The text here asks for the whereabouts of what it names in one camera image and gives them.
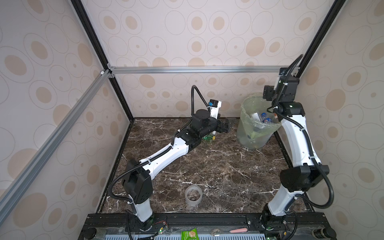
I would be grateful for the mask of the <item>green Sprite bottle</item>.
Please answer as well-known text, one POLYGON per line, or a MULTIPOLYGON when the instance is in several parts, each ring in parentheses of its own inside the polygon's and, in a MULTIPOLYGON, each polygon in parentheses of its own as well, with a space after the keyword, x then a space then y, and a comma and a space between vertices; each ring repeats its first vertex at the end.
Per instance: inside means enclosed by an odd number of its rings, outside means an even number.
POLYGON ((203 137, 203 141, 205 142, 211 142, 211 141, 214 141, 215 139, 216 139, 216 136, 211 134, 203 137))

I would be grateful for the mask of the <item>blue label water bottle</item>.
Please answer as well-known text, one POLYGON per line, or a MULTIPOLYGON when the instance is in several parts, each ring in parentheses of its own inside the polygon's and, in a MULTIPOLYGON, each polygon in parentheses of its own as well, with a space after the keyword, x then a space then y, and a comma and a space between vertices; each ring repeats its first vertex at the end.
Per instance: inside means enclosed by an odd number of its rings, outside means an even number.
POLYGON ((266 113, 262 113, 261 118, 262 118, 262 122, 264 124, 272 124, 273 123, 272 119, 270 117, 268 117, 266 113))

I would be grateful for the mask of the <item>mesh bin with green liner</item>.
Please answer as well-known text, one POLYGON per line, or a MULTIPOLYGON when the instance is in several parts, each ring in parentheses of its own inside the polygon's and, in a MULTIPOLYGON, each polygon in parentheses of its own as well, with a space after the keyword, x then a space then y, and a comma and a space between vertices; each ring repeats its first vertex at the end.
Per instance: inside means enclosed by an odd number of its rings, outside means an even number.
POLYGON ((263 99, 262 93, 249 95, 242 102, 237 139, 243 147, 249 150, 262 148, 271 138, 272 134, 281 127, 281 123, 275 119, 274 114, 267 112, 269 107, 271 107, 271 102, 263 99), (256 122, 250 117, 253 113, 258 113, 260 117, 262 113, 266 113, 273 123, 264 124, 263 122, 256 122))

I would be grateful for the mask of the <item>square clear frosted bottle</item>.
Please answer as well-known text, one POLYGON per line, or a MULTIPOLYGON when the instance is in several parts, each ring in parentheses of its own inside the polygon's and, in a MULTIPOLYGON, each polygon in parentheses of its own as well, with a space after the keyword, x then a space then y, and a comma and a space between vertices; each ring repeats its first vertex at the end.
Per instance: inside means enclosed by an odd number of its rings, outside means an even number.
POLYGON ((262 118, 258 113, 253 113, 250 115, 250 117, 256 122, 260 122, 260 123, 262 122, 262 118))

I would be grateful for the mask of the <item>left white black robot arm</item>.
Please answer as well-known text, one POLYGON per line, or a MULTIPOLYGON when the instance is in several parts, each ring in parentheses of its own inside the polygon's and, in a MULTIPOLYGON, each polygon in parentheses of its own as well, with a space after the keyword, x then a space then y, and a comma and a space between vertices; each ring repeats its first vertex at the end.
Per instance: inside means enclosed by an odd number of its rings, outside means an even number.
POLYGON ((176 159, 187 155, 208 136, 230 131, 229 120, 220 120, 222 102, 211 99, 203 101, 205 109, 195 110, 195 94, 203 100, 197 86, 191 88, 191 117, 171 137, 171 142, 156 153, 141 159, 131 160, 126 170, 110 183, 108 195, 115 200, 132 206, 133 215, 143 225, 153 222, 150 196, 153 193, 153 179, 176 159))

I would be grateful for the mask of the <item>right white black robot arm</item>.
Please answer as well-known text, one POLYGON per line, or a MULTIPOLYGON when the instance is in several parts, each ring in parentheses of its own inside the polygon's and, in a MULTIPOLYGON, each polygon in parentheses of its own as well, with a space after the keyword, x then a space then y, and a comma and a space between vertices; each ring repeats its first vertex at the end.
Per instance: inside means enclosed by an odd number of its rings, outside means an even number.
POLYGON ((263 209, 260 221, 264 226, 272 217, 285 216, 298 198, 318 209, 329 208, 335 199, 335 191, 328 178, 329 166, 323 165, 317 156, 308 133, 304 107, 295 102, 300 79, 292 73, 302 58, 302 55, 297 57, 288 68, 282 70, 276 84, 265 86, 263 91, 263 99, 272 103, 270 110, 282 124, 292 152, 292 166, 281 171, 281 186, 263 209), (305 192, 322 180, 327 185, 329 198, 324 204, 316 204, 305 196, 305 192))

